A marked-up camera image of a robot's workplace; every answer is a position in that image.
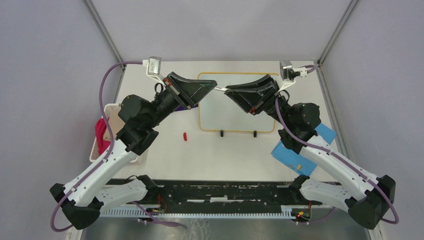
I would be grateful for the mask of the yellow framed whiteboard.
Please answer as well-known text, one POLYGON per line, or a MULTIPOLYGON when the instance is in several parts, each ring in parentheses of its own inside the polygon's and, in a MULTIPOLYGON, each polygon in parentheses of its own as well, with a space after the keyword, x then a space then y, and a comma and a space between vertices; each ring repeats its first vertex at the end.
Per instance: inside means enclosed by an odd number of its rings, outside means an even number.
MULTIPOLYGON (((253 82, 264 77, 266 72, 201 72, 198 80, 215 80, 217 86, 224 88, 253 82)), ((251 115, 244 112, 222 91, 212 90, 198 104, 199 127, 208 132, 271 133, 276 123, 265 113, 251 115)))

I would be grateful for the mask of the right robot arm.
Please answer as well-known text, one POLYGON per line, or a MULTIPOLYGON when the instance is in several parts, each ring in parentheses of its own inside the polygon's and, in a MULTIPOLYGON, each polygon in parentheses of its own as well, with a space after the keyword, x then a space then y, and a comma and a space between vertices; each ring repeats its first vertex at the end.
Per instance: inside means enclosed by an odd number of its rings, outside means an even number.
POLYGON ((349 214, 360 226, 372 230, 391 211, 391 224, 399 222, 394 208, 396 182, 388 175, 377 176, 352 162, 331 147, 316 128, 321 123, 320 108, 314 103, 289 104, 283 96, 294 80, 277 81, 270 75, 244 84, 229 85, 225 95, 246 113, 266 113, 282 124, 278 131, 282 145, 314 162, 338 181, 338 185, 323 183, 300 175, 289 189, 289 199, 295 204, 304 201, 321 202, 349 214))

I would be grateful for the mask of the red capped whiteboard marker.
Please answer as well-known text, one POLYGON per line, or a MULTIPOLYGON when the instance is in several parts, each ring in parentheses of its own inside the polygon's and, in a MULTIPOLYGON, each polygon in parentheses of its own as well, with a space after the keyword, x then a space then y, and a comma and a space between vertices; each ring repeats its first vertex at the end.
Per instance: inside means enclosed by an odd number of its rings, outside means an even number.
POLYGON ((220 92, 226 92, 228 89, 227 89, 227 88, 224 88, 224 87, 218 87, 218 86, 216 86, 216 87, 214 88, 214 90, 216 90, 216 91, 220 91, 220 92))

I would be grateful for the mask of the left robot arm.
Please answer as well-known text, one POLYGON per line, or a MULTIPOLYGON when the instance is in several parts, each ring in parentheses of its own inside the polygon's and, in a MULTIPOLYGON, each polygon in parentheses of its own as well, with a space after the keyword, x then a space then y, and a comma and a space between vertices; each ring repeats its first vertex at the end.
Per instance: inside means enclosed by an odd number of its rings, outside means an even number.
POLYGON ((127 203, 156 200, 156 185, 147 175, 108 189, 105 185, 152 145, 158 136, 155 127, 166 117, 179 107, 193 108, 218 85, 215 80, 186 79, 174 72, 162 83, 163 91, 152 101, 135 94, 125 97, 118 112, 124 125, 111 134, 109 147, 75 179, 50 188, 56 210, 63 212, 72 227, 85 229, 102 213, 127 203))

